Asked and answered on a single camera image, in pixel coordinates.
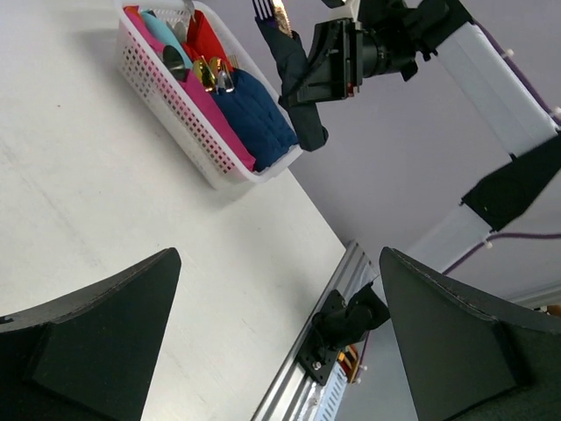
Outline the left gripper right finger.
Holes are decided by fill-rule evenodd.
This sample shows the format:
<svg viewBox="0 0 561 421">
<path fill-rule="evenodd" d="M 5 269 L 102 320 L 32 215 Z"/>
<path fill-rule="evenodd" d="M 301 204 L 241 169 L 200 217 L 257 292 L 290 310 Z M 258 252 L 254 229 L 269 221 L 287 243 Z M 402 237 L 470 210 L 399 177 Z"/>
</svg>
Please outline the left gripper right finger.
<svg viewBox="0 0 561 421">
<path fill-rule="evenodd" d="M 386 247 L 380 274 L 421 420 L 558 420 L 560 319 Z"/>
</svg>

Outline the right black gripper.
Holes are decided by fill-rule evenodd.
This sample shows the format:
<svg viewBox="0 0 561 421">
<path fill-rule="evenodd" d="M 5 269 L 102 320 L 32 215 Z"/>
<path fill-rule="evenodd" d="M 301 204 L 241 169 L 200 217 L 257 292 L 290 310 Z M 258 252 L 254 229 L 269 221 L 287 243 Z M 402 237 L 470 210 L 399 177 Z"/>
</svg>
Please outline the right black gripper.
<svg viewBox="0 0 561 421">
<path fill-rule="evenodd" d="M 349 82 L 350 25 L 350 19 L 316 24 L 307 67 L 288 95 L 289 105 L 343 100 L 359 93 L 366 78 L 400 74 L 407 82 L 417 73 L 415 44 L 403 20 L 389 17 L 356 31 L 358 76 Z"/>
</svg>

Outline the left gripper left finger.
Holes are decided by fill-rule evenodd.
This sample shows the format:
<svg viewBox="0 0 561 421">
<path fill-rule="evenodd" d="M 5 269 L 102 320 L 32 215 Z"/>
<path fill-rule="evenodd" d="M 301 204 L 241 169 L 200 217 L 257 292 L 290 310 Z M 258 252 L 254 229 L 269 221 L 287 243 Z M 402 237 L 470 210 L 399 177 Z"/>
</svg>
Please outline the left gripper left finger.
<svg viewBox="0 0 561 421">
<path fill-rule="evenodd" d="M 3 420 L 139 420 L 181 271 L 164 249 L 1 318 Z"/>
</svg>

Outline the dark purple fork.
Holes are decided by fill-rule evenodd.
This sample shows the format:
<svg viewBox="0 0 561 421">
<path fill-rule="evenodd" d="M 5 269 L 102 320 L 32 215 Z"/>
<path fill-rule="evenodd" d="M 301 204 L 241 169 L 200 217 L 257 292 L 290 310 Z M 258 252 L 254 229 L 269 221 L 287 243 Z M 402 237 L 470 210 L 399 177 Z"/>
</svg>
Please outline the dark purple fork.
<svg viewBox="0 0 561 421">
<path fill-rule="evenodd" d="M 267 25 L 276 30 L 280 29 L 271 0 L 252 0 L 252 7 L 258 24 Z"/>
</svg>

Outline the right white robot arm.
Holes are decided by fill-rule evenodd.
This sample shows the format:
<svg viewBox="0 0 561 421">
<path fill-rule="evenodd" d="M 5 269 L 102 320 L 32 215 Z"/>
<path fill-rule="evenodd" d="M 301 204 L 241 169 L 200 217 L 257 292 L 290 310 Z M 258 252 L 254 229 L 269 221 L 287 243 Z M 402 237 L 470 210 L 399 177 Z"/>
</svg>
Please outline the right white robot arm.
<svg viewBox="0 0 561 421">
<path fill-rule="evenodd" d="M 469 259 L 491 230 L 462 198 L 491 167 L 554 132 L 485 32 L 467 24 L 410 80 L 367 79 L 324 103 L 330 137 L 291 167 L 342 241 L 373 259 L 402 250 L 439 272 Z"/>
</svg>

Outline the red rolled napkin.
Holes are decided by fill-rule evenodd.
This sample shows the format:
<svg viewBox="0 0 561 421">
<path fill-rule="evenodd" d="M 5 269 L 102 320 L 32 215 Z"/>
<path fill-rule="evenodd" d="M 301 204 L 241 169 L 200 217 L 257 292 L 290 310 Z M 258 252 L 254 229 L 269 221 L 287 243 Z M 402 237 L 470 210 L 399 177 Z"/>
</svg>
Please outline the red rolled napkin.
<svg viewBox="0 0 561 421">
<path fill-rule="evenodd" d="M 211 59 L 218 58 L 229 71 L 233 70 L 221 42 L 202 11 L 196 10 L 190 19 L 187 39 L 181 45 L 192 61 L 204 58 L 210 63 Z"/>
</svg>

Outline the pink rolled napkin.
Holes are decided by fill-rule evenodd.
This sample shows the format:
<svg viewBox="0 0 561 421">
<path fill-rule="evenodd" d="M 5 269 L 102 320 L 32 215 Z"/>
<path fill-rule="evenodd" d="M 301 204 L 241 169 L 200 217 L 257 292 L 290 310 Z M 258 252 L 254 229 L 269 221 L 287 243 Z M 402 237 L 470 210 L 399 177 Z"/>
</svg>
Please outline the pink rolled napkin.
<svg viewBox="0 0 561 421">
<path fill-rule="evenodd" d="M 154 52 L 159 55 L 161 61 L 163 62 L 163 53 L 165 47 L 167 46 L 164 46 L 157 39 L 155 39 L 151 33 L 149 33 L 145 26 L 143 18 L 140 16 L 140 8 L 136 5 L 129 5 L 124 8 L 124 11 L 126 15 L 131 19 L 137 30 L 139 30 L 141 35 L 145 38 L 149 46 L 152 47 Z M 219 110 L 218 106 L 211 98 L 210 93 L 204 90 L 200 81 L 195 77 L 195 74 L 191 70 L 188 70 L 186 75 L 182 79 L 176 81 L 182 88 L 185 89 L 186 92 L 193 96 L 194 103 L 196 103 L 198 107 L 200 107 L 200 109 L 206 112 L 206 118 L 211 122 L 211 124 L 214 125 L 217 132 L 221 133 L 223 139 L 230 146 L 231 150 L 242 161 L 245 167 L 253 172 L 253 164 L 255 163 L 254 158 L 245 149 L 245 147 L 241 143 L 241 140 L 230 127 L 224 114 Z"/>
</svg>

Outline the cyan rolled napkin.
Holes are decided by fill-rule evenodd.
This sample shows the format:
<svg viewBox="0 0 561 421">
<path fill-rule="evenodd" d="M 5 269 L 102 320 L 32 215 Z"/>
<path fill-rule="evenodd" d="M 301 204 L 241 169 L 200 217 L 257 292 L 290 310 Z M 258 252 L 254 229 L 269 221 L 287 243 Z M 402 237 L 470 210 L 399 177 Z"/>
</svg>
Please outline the cyan rolled napkin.
<svg viewBox="0 0 561 421">
<path fill-rule="evenodd" d="M 164 46 L 174 47 L 179 52 L 185 67 L 187 69 L 191 69 L 193 63 L 181 46 L 180 41 L 174 35 L 174 32 L 169 29 L 162 20 L 156 18 L 150 11 L 141 11 L 140 16 L 143 18 L 149 33 L 151 33 L 152 36 Z"/>
</svg>

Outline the blue rolled napkins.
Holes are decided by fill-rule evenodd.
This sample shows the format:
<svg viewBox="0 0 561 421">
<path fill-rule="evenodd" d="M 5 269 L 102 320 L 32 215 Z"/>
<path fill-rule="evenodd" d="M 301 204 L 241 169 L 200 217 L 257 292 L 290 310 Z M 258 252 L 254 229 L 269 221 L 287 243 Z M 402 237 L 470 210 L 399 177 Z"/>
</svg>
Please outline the blue rolled napkins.
<svg viewBox="0 0 561 421">
<path fill-rule="evenodd" d="M 255 159 L 253 169 L 271 167 L 298 144 L 295 131 L 263 84 L 243 69 L 231 74 L 235 88 L 211 96 L 232 130 Z"/>
</svg>

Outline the large white basket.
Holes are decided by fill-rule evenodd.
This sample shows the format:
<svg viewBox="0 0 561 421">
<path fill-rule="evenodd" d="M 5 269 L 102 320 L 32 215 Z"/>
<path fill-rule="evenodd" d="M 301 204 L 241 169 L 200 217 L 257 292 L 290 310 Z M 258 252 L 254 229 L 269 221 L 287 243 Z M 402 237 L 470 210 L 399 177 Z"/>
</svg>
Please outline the large white basket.
<svg viewBox="0 0 561 421">
<path fill-rule="evenodd" d="M 126 6 L 137 5 L 142 11 L 155 11 L 159 18 L 175 23 L 187 16 L 183 2 L 116 1 L 114 5 L 119 19 L 118 70 L 214 189 L 241 182 L 267 182 L 302 155 L 299 146 L 291 146 L 262 172 L 247 169 L 206 118 L 206 112 L 194 103 L 193 96 L 172 77 L 124 11 Z"/>
</svg>

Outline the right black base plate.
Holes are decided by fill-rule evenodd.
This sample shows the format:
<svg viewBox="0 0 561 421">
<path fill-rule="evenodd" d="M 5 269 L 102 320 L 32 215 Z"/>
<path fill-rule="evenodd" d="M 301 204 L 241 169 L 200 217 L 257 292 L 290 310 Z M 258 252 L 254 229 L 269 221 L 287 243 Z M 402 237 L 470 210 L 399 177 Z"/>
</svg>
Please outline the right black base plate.
<svg viewBox="0 0 561 421">
<path fill-rule="evenodd" d="M 338 353 L 346 345 L 348 322 L 346 301 L 338 290 L 333 289 L 312 316 L 296 354 L 296 361 L 313 382 L 326 385 Z"/>
</svg>

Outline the aluminium mounting rail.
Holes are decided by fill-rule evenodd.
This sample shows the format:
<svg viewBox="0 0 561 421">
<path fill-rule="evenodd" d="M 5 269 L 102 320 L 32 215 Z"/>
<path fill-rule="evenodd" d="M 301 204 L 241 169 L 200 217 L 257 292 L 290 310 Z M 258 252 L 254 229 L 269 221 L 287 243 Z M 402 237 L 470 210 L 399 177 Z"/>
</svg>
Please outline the aluminium mounting rail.
<svg viewBox="0 0 561 421">
<path fill-rule="evenodd" d="M 343 313 L 351 298 L 378 276 L 358 241 L 345 248 L 296 342 L 252 415 L 253 420 L 333 420 L 347 380 L 338 353 L 319 337 L 319 315 Z"/>
</svg>

